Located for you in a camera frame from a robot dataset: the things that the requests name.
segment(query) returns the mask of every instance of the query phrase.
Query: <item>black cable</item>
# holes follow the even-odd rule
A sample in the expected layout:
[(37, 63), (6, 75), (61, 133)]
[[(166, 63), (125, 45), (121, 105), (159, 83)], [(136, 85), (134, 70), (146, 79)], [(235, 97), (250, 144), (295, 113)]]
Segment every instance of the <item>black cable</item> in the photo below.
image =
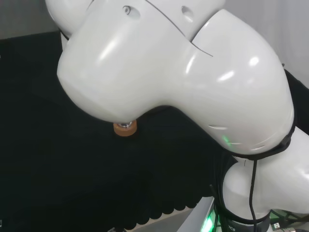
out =
[(253, 163), (253, 171), (252, 171), (252, 179), (251, 179), (251, 188), (250, 188), (250, 195), (249, 195), (249, 206), (252, 214), (252, 218), (254, 221), (254, 232), (256, 231), (256, 217), (253, 209), (253, 190), (254, 190), (254, 183), (255, 183), (255, 175), (256, 175), (256, 167), (257, 167), (257, 160)]
[(214, 220), (214, 227), (212, 229), (212, 232), (216, 232), (217, 231), (217, 226), (218, 226), (218, 212), (216, 210), (216, 205), (213, 207), (213, 209), (214, 209), (214, 213), (216, 215), (216, 218)]

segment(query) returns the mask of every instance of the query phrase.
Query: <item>black background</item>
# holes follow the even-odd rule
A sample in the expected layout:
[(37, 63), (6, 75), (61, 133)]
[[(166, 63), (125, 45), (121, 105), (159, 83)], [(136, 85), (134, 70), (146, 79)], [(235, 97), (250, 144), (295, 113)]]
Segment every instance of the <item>black background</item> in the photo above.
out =
[[(132, 229), (211, 196), (221, 148), (202, 129), (168, 107), (141, 116), (134, 136), (116, 136), (63, 91), (61, 52), (59, 32), (0, 41), (3, 231)], [(309, 133), (309, 91), (286, 73), (297, 126)]]

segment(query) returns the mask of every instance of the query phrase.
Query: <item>gray wall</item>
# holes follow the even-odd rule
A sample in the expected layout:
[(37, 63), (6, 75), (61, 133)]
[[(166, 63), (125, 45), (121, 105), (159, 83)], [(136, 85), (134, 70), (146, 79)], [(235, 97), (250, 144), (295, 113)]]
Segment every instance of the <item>gray wall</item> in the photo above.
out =
[(0, 39), (55, 30), (44, 0), (0, 0)]

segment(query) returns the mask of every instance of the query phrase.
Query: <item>screw hole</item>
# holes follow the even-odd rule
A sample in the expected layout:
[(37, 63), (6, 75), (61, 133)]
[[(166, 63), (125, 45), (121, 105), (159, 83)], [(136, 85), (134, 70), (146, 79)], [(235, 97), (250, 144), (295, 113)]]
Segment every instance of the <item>screw hole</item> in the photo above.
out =
[(186, 7), (186, 6), (183, 6), (183, 7), (182, 7), (182, 13), (183, 13), (184, 18), (185, 18), (189, 23), (192, 23), (192, 22), (193, 22), (194, 14), (193, 14), (193, 12), (191, 11), (190, 8), (188, 8), (188, 7)]

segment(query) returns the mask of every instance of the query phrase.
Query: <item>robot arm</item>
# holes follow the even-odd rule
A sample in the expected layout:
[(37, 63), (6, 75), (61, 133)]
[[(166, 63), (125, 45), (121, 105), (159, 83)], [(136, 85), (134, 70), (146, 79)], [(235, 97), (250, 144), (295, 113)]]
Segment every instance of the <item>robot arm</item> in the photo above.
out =
[[(257, 32), (219, 11), (223, 3), (94, 1), (59, 61), (64, 90), (105, 121), (125, 123), (172, 105), (225, 149), (248, 156), (269, 151), (293, 123), (285, 73)], [(309, 213), (308, 141), (296, 129), (286, 151), (258, 162), (257, 218), (272, 208)], [(247, 219), (251, 175), (252, 163), (239, 159), (223, 189), (226, 207)]]

